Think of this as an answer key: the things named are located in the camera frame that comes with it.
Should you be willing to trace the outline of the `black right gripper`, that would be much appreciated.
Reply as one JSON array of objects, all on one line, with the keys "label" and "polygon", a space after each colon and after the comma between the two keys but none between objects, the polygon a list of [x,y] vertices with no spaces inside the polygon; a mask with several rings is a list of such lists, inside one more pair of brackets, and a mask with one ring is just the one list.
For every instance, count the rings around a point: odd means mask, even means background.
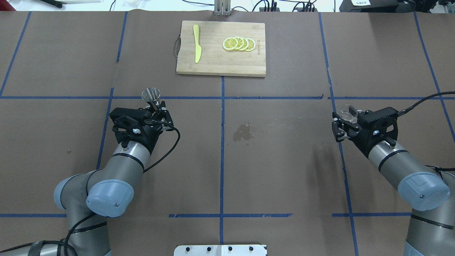
[{"label": "black right gripper", "polygon": [[356,124],[341,118],[337,112],[332,112],[332,118],[331,128],[335,141],[340,143],[348,138],[366,158],[373,147],[382,141],[381,134],[373,134],[376,130],[374,125],[380,118],[360,116]]}]

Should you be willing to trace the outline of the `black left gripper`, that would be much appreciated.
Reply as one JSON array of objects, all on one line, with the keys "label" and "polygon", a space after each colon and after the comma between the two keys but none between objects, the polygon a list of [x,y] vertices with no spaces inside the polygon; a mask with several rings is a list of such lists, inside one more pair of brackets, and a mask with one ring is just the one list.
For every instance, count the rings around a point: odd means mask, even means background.
[{"label": "black left gripper", "polygon": [[175,130],[172,117],[169,110],[166,108],[165,101],[162,101],[158,105],[158,109],[155,112],[155,121],[152,121],[151,124],[146,123],[146,126],[142,129],[132,130],[132,133],[125,132],[126,135],[125,138],[123,138],[123,148],[127,148],[129,142],[137,142],[143,145],[151,155],[163,130]]}]

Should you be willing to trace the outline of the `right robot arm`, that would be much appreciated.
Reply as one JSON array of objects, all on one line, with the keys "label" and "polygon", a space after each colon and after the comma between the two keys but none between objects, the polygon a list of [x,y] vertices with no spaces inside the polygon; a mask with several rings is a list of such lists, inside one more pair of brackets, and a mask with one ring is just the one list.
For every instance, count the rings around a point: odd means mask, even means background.
[{"label": "right robot arm", "polygon": [[454,255],[454,175],[419,162],[397,141],[397,119],[404,111],[332,113],[337,142],[348,139],[412,207],[405,240],[405,256]]}]

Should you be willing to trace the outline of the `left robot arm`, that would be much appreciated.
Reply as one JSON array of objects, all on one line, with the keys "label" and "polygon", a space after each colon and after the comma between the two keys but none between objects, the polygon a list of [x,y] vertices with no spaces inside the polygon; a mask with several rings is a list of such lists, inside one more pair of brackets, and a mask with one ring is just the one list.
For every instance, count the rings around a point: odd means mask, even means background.
[{"label": "left robot arm", "polygon": [[177,130],[164,101],[146,108],[112,110],[118,146],[98,170],[62,180],[53,197],[65,210],[68,232],[61,240],[39,240],[1,251],[2,256],[110,256],[107,220],[120,217],[132,202],[163,131]]}]

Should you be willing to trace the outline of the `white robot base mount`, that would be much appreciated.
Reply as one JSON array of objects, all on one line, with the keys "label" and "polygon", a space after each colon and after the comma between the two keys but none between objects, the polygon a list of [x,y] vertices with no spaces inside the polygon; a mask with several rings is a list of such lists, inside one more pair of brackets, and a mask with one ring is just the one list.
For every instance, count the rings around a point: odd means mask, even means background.
[{"label": "white robot base mount", "polygon": [[174,250],[174,256],[267,256],[266,245],[182,245]]}]

